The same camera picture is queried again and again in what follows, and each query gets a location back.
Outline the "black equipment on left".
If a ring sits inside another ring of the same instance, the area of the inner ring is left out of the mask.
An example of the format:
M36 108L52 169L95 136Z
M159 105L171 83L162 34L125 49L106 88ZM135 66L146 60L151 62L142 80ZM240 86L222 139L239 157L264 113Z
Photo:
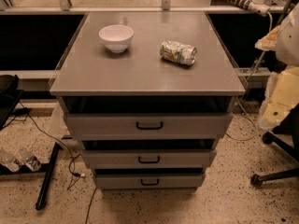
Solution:
M8 117L21 99L22 90L19 90L18 86L17 75L0 76L0 130L4 128Z

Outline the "grey middle drawer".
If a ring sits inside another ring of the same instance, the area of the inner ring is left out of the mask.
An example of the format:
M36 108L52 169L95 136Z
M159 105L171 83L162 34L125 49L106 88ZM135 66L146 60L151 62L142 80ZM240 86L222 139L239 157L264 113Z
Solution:
M216 156L210 149L83 150L82 159L92 169L202 168Z

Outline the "grey bottom drawer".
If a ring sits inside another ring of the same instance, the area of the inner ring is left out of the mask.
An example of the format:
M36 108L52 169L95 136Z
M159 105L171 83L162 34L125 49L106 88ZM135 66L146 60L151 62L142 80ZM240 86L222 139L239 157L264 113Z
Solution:
M98 175L99 189L185 189L200 187L204 174Z

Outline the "white power strip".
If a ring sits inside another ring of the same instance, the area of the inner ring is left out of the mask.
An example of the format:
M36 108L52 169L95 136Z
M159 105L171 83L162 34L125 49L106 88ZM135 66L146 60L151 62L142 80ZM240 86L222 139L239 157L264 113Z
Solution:
M226 0L236 7L256 13L261 16L266 16L270 6L265 3L265 0Z

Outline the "grey drawer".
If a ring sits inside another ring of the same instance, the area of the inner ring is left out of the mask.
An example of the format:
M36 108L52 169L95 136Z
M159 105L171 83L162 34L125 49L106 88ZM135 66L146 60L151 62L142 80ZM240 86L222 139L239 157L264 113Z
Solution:
M213 114L68 114L64 121L74 139L161 140L223 137L231 113Z
M92 169L202 168L216 156L210 149L83 150L82 159Z
M98 175L99 189L185 189L200 187L204 174Z

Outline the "right plastic water bottle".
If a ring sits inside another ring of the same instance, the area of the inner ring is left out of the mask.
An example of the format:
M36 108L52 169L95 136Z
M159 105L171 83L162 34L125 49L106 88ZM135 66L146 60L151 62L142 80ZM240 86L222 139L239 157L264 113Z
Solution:
M20 155L22 162L32 171L37 172L41 168L41 162L39 159L30 151L21 148Z

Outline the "plastic water bottle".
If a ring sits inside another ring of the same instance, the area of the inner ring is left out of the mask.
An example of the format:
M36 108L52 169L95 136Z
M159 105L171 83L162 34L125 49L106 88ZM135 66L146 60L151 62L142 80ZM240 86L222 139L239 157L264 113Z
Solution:
M37 172L41 168L41 162L39 159L30 151L21 148L20 155L22 162L32 171Z
M21 169L20 162L15 158L14 155L6 152L4 149L0 149L0 161L8 168L9 171L15 173Z

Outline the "black floor stand bar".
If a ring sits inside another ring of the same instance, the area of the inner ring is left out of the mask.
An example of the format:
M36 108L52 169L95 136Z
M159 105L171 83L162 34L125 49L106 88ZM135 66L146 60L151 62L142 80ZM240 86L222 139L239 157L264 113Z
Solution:
M29 175L29 174L44 174L43 183L41 186L41 189L39 191L38 198L36 200L36 210L40 211L46 206L46 200L47 195L50 187L50 181L52 179L52 175L54 172L55 163L59 154L59 151L62 148L58 145L58 143L55 143L52 149L52 152L50 154L50 160L48 163L42 163L41 168L37 172L32 172L29 170L28 167L25 165L21 166L21 169L13 173L8 170L7 167L0 164L0 175Z

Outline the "black office chair base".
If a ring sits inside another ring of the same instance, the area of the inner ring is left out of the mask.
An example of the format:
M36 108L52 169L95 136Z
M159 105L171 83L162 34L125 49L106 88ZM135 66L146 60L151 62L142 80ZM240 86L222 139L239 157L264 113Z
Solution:
M262 143L269 148L270 158L262 161L257 169L254 169L250 177L250 184L257 188L264 188L267 184L286 178L298 178L299 176L299 107L297 106L281 123L290 130L290 141L283 141L277 133L265 132L262 135Z

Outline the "grey top drawer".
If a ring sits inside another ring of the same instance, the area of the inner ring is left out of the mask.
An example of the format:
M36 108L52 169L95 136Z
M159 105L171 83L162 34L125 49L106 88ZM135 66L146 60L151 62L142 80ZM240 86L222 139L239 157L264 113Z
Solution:
M223 137L231 113L213 114L68 114L64 121L74 139L161 140Z

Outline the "white bowl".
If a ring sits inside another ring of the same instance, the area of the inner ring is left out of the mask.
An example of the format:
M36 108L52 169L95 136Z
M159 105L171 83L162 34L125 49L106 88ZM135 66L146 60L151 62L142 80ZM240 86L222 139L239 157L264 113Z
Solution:
M134 30L127 25L114 24L102 28L98 35L106 49L113 53L122 53L129 48Z

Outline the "crushed soda can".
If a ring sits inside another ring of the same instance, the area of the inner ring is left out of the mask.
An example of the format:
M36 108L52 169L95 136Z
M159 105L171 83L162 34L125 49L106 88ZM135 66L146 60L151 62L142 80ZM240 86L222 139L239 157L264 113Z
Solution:
M191 66L195 62L197 48L169 40L162 43L160 55L170 62Z

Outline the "left plastic water bottle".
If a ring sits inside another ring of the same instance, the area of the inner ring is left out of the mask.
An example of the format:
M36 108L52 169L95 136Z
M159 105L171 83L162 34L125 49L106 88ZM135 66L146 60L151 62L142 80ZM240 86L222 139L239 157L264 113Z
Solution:
M20 162L15 158L14 155L6 152L4 149L0 149L0 161L8 168L9 171L15 173L21 169Z

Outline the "grey drawer cabinet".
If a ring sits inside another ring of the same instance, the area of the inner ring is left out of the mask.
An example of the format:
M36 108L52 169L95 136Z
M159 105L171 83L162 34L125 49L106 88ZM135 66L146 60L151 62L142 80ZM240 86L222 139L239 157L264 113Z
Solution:
M106 49L98 35L102 28L114 24L134 30L129 48L122 53ZM169 40L196 47L194 64L188 66L164 59L160 48ZM235 99L244 91L203 12L89 13L50 89L64 116L232 114ZM83 150L139 149L216 151L221 138L73 139L80 144L82 153ZM206 168L88 169L96 178L98 175L205 174Z

